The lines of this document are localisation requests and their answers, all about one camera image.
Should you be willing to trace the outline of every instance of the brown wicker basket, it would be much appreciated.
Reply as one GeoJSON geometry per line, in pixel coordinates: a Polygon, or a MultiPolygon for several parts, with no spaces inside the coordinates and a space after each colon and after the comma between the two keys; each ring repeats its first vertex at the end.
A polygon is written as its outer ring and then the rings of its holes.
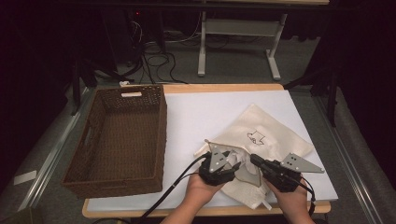
{"type": "Polygon", "coordinates": [[[79,198],[161,191],[166,109],[161,85],[97,90],[63,185],[79,198]]]}

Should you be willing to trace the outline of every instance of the white metal frame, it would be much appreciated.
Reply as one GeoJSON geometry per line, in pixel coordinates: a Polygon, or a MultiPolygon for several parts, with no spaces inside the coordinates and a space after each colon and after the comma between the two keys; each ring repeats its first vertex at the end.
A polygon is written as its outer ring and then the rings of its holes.
{"type": "Polygon", "coordinates": [[[279,43],[280,36],[285,26],[287,14],[282,14],[280,21],[238,21],[238,20],[213,20],[206,18],[206,12],[202,14],[201,22],[201,47],[198,60],[198,76],[205,76],[206,34],[217,35],[257,35],[272,36],[274,38],[273,46],[267,49],[266,58],[270,65],[271,73],[274,80],[280,80],[280,74],[275,61],[275,52],[279,43]]]}

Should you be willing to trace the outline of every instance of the basket handle hole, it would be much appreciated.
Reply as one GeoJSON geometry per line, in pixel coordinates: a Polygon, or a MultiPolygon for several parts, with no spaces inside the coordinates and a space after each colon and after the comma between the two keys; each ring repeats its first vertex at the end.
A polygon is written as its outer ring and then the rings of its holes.
{"type": "Polygon", "coordinates": [[[137,92],[123,92],[121,94],[122,97],[136,97],[136,96],[142,96],[142,92],[141,91],[137,91],[137,92]]]}

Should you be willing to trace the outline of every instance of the white paper sheet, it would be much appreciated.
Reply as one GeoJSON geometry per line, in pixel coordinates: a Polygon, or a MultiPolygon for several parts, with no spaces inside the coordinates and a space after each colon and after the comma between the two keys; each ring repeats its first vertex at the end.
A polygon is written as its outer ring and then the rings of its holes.
{"type": "MultiPolygon", "coordinates": [[[[90,199],[88,212],[149,209],[194,160],[193,153],[205,143],[204,140],[210,140],[222,133],[251,104],[259,106],[279,122],[294,130],[304,140],[312,143],[288,91],[169,93],[165,97],[168,105],[168,123],[163,192],[90,199]]],[[[304,158],[323,167],[315,150],[304,158]]],[[[193,166],[190,173],[198,167],[198,164],[193,166]]],[[[304,177],[313,186],[317,201],[338,199],[327,173],[304,174],[304,177]]],[[[187,178],[177,185],[158,206],[158,209],[178,206],[183,199],[186,185],[187,178]]],[[[270,194],[267,201],[275,203],[276,198],[270,194]]],[[[241,203],[219,192],[206,207],[236,205],[241,205],[241,203]]]]}

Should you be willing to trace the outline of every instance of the human hand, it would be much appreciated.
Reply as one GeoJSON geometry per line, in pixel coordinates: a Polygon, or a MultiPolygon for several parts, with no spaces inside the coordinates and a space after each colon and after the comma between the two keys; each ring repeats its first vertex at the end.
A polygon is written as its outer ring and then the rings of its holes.
{"type": "Polygon", "coordinates": [[[183,203],[194,204],[201,208],[209,203],[216,192],[223,186],[224,184],[217,186],[207,185],[198,174],[190,175],[183,203]]]}
{"type": "Polygon", "coordinates": [[[210,200],[224,185],[210,186],[198,175],[190,175],[183,202],[172,211],[162,224],[190,224],[197,212],[210,200]]]}
{"type": "Polygon", "coordinates": [[[264,181],[275,194],[277,203],[289,223],[314,223],[307,211],[306,189],[299,186],[294,192],[280,192],[268,180],[264,179],[264,181]]]}

